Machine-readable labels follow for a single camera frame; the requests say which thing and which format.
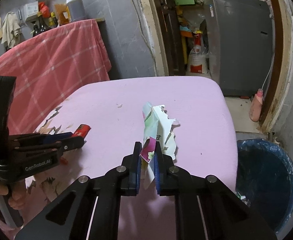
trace blue gripper pad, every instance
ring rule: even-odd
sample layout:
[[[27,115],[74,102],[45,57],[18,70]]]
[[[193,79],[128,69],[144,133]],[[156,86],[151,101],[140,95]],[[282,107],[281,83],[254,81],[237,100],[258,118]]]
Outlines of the blue gripper pad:
[[[136,173],[136,193],[139,193],[140,189],[140,180],[141,180],[141,158],[139,157],[139,161],[137,163],[137,173]]]
[[[158,164],[158,156],[157,153],[155,152],[154,157],[153,157],[153,172],[154,172],[154,181],[156,182],[156,189],[158,195],[160,195],[160,171],[159,171],[159,164]]]

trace gray refrigerator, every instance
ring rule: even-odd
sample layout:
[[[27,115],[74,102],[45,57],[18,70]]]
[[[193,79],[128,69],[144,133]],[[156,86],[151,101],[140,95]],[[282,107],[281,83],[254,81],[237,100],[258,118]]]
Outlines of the gray refrigerator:
[[[272,21],[260,0],[205,0],[212,79],[225,96],[251,96],[272,59]]]

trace white box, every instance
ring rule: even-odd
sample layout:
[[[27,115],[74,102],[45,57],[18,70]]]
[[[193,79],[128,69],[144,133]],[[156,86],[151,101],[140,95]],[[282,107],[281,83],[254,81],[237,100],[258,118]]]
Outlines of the white box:
[[[30,21],[37,18],[39,12],[38,2],[28,3],[23,6],[25,21]]]

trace floor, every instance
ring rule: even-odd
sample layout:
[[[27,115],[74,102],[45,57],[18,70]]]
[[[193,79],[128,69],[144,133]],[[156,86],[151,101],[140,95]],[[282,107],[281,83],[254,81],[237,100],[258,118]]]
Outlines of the floor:
[[[186,72],[186,76],[201,76],[211,79],[210,72],[208,72],[207,74]],[[243,138],[248,136],[248,134],[246,133],[253,133],[253,138],[265,137],[259,129],[259,123],[252,122],[249,118],[249,110],[251,106],[251,101],[249,99],[225,97],[225,101],[231,113],[236,132],[243,133]]]

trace glass bottle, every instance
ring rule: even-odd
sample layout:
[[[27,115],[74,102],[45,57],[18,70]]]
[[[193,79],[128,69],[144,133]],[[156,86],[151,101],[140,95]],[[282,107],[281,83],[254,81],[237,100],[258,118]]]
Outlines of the glass bottle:
[[[33,23],[33,36],[35,37],[36,35],[40,34],[40,29],[38,27],[38,25],[36,24],[36,21],[31,22]]]
[[[38,18],[39,18],[39,25],[40,25],[40,33],[51,30],[51,28],[47,26],[47,24],[45,23],[41,12],[38,12]]]

